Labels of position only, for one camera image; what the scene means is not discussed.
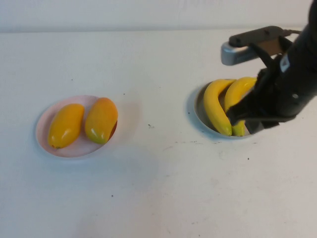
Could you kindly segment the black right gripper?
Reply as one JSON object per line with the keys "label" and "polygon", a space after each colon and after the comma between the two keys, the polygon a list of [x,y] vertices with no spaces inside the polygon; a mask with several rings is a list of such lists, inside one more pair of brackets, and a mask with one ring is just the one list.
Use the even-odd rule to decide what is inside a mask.
{"label": "black right gripper", "polygon": [[231,124],[244,120],[249,134],[272,128],[294,119],[317,95],[317,40],[301,34],[290,42],[279,39],[283,54],[272,59],[260,47],[251,45],[266,65],[258,73],[252,91],[241,105],[228,109]]}

